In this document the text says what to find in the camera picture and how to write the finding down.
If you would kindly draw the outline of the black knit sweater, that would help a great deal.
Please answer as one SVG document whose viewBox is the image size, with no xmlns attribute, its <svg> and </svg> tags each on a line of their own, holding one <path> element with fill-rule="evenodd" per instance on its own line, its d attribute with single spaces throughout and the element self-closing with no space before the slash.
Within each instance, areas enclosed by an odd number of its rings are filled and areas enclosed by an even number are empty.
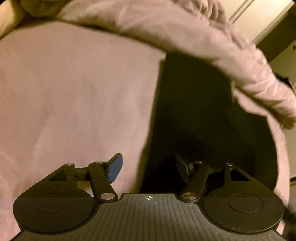
<svg viewBox="0 0 296 241">
<path fill-rule="evenodd" d="M 231 163 L 275 189 L 278 159 L 267 118 L 233 100 L 230 79 L 209 61 L 166 54 L 155 110 L 140 192 L 181 192 L 178 159 L 214 168 Z"/>
</svg>

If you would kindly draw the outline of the purple rumpled duvet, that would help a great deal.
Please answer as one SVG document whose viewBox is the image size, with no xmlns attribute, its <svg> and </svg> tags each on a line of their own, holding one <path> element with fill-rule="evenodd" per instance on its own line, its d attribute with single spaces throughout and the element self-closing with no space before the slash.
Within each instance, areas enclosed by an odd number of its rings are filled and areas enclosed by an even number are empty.
<svg viewBox="0 0 296 241">
<path fill-rule="evenodd" d="M 218 1 L 21 1 L 31 16 L 97 26 L 209 61 L 236 87 L 295 126 L 295 93 L 264 54 L 226 21 Z"/>
</svg>

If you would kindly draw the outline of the white wardrobe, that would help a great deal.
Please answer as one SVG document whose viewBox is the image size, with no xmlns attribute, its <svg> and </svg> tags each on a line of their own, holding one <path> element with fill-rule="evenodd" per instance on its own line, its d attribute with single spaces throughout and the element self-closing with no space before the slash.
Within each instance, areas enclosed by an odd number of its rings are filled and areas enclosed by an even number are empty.
<svg viewBox="0 0 296 241">
<path fill-rule="evenodd" d="M 295 84 L 295 1 L 221 1 L 226 18 Z"/>
</svg>

